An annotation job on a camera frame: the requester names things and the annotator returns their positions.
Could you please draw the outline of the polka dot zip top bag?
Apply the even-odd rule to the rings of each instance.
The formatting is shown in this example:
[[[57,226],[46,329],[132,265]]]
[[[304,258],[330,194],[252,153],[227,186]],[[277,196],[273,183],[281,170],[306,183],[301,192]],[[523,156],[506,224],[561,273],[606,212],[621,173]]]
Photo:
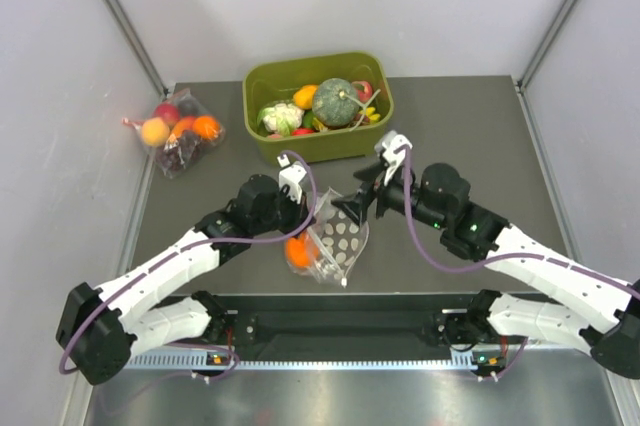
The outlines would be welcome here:
[[[293,273],[311,277],[320,284],[346,288],[351,272],[368,243],[369,224],[358,227],[333,207],[331,201],[339,197],[342,197],[340,193],[328,189],[316,205],[315,222],[304,231],[319,250],[312,266],[295,269],[285,259]]]

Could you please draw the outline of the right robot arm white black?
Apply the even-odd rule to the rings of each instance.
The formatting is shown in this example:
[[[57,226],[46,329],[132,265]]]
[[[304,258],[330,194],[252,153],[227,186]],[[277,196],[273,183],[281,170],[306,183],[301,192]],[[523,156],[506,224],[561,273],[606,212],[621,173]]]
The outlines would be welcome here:
[[[421,177],[408,169],[388,173],[371,166],[356,173],[356,193],[333,201],[358,225],[369,207],[382,217],[401,213],[410,230],[420,222],[440,231],[467,270],[486,268],[510,276],[546,296],[529,301],[483,290],[465,317],[469,334],[487,342],[496,335],[522,336],[568,346],[606,370],[639,377],[639,285],[582,266],[543,246],[504,217],[472,202],[470,184],[446,164],[427,166]]]

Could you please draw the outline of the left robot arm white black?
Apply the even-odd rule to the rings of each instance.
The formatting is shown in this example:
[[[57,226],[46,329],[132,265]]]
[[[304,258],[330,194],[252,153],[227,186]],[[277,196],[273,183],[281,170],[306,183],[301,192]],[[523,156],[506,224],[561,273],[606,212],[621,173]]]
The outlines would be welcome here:
[[[316,198],[313,175],[299,163],[276,178],[253,175],[224,208],[166,250],[101,285],[75,286],[55,335],[63,350],[60,374],[80,373],[99,385],[150,350],[191,338],[220,340],[227,320],[212,295],[194,293],[168,306],[163,300],[254,244],[299,235],[312,221]]]

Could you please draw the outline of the fake green melon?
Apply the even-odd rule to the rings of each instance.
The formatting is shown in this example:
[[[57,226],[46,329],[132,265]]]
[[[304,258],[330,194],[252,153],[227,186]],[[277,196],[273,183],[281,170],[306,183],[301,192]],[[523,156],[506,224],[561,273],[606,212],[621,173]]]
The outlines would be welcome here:
[[[367,107],[375,107],[374,101],[379,91],[373,89],[374,93],[369,101],[361,103],[351,83],[345,79],[331,78],[320,84],[312,104],[312,111],[317,119],[316,131],[356,129],[349,127],[356,115],[365,114]]]

